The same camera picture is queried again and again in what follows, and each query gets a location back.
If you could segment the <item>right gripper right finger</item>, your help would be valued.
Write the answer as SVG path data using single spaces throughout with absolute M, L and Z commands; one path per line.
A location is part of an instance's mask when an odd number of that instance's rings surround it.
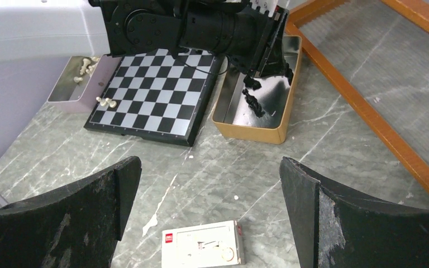
M 429 267 L 429 209 L 376 198 L 290 157 L 279 176 L 301 267 Z

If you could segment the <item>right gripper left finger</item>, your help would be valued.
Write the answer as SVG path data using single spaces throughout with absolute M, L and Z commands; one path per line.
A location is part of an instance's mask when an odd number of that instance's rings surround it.
M 110 267 L 141 171 L 130 156 L 0 208 L 0 267 Z

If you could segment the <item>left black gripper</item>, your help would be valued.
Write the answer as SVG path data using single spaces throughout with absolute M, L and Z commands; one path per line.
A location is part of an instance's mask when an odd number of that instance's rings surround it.
M 282 38 L 289 12 L 262 11 L 250 1 L 189 1 L 179 46 L 225 55 L 239 72 L 256 78 L 287 70 Z

